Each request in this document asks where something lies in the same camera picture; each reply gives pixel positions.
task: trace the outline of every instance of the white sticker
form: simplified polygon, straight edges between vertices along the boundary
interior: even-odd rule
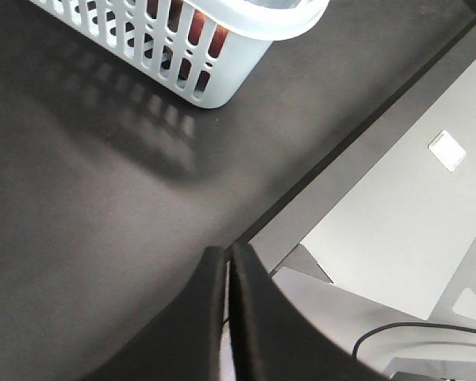
[[[453,172],[466,157],[466,151],[445,130],[434,139],[428,149],[449,172]]]

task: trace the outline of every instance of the wire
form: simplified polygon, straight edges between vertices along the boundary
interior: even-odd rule
[[[451,330],[454,330],[454,331],[468,332],[468,333],[476,334],[476,329],[475,328],[462,327],[460,325],[427,323],[427,322],[421,322],[421,321],[400,321],[400,322],[397,322],[397,323],[390,323],[390,324],[386,324],[386,325],[383,325],[381,327],[378,327],[376,329],[372,329],[371,331],[362,335],[356,341],[356,344],[355,344],[354,348],[352,349],[352,358],[353,358],[353,360],[356,361],[358,359],[359,346],[366,339],[375,335],[376,333],[380,333],[382,331],[386,331],[387,329],[392,329],[392,328],[397,328],[397,327],[422,327],[422,328],[451,329]]]

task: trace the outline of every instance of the plastic basket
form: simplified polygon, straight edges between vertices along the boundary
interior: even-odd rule
[[[329,2],[301,0],[291,8],[274,9],[244,0],[186,0],[183,4],[178,0],[180,7],[174,16],[171,0],[155,3],[154,13],[152,0],[148,8],[148,0],[30,1],[206,109],[224,105],[272,41],[312,28]],[[205,20],[194,44],[190,34],[197,12]],[[211,47],[219,26],[228,32],[215,53]]]

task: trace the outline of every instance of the dark table surface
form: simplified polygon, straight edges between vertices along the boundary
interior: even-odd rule
[[[0,380],[115,353],[474,16],[332,0],[198,110],[25,0],[0,2]]]

